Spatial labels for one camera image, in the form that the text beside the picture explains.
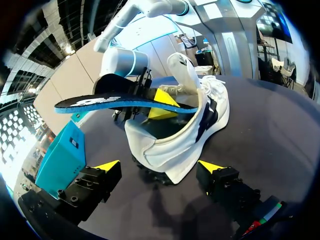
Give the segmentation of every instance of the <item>sneaker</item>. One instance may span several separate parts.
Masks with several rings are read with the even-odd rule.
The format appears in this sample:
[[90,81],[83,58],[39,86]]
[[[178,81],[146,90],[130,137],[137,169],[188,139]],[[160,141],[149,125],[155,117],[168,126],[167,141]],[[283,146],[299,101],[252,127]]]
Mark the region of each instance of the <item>sneaker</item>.
[[180,53],[168,58],[168,67],[178,86],[160,86],[167,93],[196,97],[194,115],[138,123],[125,123],[134,160],[162,183],[178,184],[199,160],[206,140],[223,129],[229,120],[228,91],[215,76],[199,79],[191,61]]

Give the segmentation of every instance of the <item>ceiling light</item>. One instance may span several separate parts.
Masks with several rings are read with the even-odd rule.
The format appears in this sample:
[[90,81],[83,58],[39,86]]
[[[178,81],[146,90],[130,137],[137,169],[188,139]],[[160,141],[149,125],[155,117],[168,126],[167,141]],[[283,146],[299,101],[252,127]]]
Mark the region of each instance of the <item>ceiling light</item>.
[[35,88],[30,88],[30,89],[28,90],[29,93],[33,93],[33,94],[35,94],[36,91],[37,91],[37,90],[36,90]]
[[66,52],[67,54],[74,54],[76,51],[73,50],[70,45],[67,45],[67,46],[65,47],[65,52]]

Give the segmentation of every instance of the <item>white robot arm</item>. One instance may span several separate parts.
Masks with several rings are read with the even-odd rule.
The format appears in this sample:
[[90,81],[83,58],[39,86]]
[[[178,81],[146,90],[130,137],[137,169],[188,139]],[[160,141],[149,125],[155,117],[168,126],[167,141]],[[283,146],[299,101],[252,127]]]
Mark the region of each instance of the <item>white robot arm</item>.
[[111,73],[122,77],[137,76],[144,68],[149,67],[149,58],[145,53],[121,47],[109,47],[112,39],[138,13],[142,12],[147,18],[154,18],[164,14],[183,16],[188,11],[189,5],[183,0],[128,0],[94,45],[94,51],[103,53],[100,76]]
[[183,0],[128,0],[124,7],[111,20],[94,45],[94,51],[104,53],[111,40],[116,37],[141,12],[147,18],[164,14],[183,16],[189,5]]

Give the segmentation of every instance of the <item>teal box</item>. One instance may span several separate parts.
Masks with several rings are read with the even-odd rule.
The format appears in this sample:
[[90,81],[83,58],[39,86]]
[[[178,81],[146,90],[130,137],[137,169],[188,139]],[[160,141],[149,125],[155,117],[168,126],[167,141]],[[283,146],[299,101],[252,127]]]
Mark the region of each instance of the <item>teal box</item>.
[[57,191],[65,190],[85,166],[85,134],[70,121],[49,146],[35,184],[57,199]]

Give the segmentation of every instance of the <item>black tabletop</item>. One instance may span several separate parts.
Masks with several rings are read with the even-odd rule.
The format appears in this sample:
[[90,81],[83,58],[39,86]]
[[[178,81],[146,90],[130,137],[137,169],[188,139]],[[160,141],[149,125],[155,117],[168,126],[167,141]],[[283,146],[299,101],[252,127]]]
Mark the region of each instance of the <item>black tabletop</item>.
[[[320,108],[306,96],[273,83],[217,78],[226,82],[229,123],[208,139],[200,159],[234,167],[247,185],[261,190],[263,201],[274,195],[298,206],[318,164]],[[153,84],[177,83],[165,77]],[[112,114],[100,110],[81,127],[86,160],[93,167],[120,160],[123,177],[109,200],[79,227],[109,240],[229,240],[235,225],[201,191],[196,168],[176,186],[146,180]]]

